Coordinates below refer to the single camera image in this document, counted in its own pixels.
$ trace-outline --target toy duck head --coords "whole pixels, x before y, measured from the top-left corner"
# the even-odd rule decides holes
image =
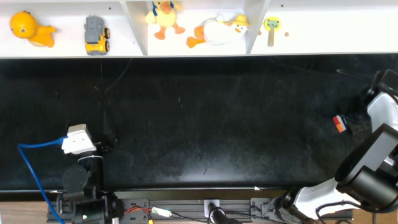
[[[164,14],[170,14],[174,8],[174,4],[171,1],[153,1],[153,12],[157,16],[156,9],[160,9]]]
[[[234,21],[231,22],[231,27],[235,28],[235,31],[244,34],[248,31],[249,24],[245,15],[239,14]]]
[[[19,38],[31,38],[36,34],[38,23],[29,12],[18,12],[10,20],[12,33]]]

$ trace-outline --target blue cable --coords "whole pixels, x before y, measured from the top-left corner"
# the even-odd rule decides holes
[[[59,138],[55,141],[51,141],[51,142],[47,142],[47,143],[42,143],[42,144],[18,144],[18,150],[21,154],[21,156],[24,158],[27,166],[29,167],[34,179],[36,180],[37,185],[39,186],[40,191],[42,192],[42,195],[45,199],[45,201],[48,203],[49,208],[51,209],[51,212],[55,215],[55,218],[57,218],[57,220],[61,223],[61,224],[65,224],[65,222],[61,219],[61,217],[58,215],[58,213],[55,211],[54,207],[52,206],[49,198],[47,198],[44,189],[42,187],[42,185],[40,184],[40,180],[37,177],[36,173],[34,172],[32,166],[30,165],[30,162],[28,161],[28,159],[26,158],[24,152],[22,151],[22,148],[28,148],[28,149],[32,149],[32,148],[38,148],[38,147],[45,147],[45,146],[52,146],[52,145],[57,145],[57,144],[62,144],[63,140],[67,138],[67,137],[62,137]]]

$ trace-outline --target yellow rubber duck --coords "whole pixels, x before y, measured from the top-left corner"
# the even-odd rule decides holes
[[[155,37],[159,40],[164,40],[166,38],[165,33],[168,27],[173,27],[176,34],[182,34],[185,32],[183,27],[178,26],[177,13],[182,10],[182,4],[180,2],[172,1],[153,1],[153,9],[145,18],[148,24],[154,24],[155,22],[160,25],[160,31],[155,33]]]
[[[55,28],[41,26],[29,12],[23,11],[13,15],[10,20],[10,26],[15,36],[28,39],[36,47],[54,46],[51,33],[56,31]]]
[[[223,45],[231,43],[241,38],[249,28],[246,16],[238,14],[232,22],[225,22],[223,16],[216,19],[208,19],[203,26],[195,28],[195,37],[188,37],[187,45],[189,48],[202,43],[210,45]]]

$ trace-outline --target toy shovel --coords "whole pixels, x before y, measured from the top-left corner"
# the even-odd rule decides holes
[[[274,46],[275,32],[280,28],[280,20],[276,17],[268,17],[264,21],[264,26],[268,30],[268,47]]]

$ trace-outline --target blue vest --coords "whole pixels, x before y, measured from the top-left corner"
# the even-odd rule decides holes
[[[154,6],[154,8],[152,9],[152,12],[154,13],[155,16],[157,16],[157,12],[156,12],[157,7],[155,6],[154,2],[152,2],[152,5]],[[172,7],[172,9],[174,8],[173,2],[170,2],[170,6]]]

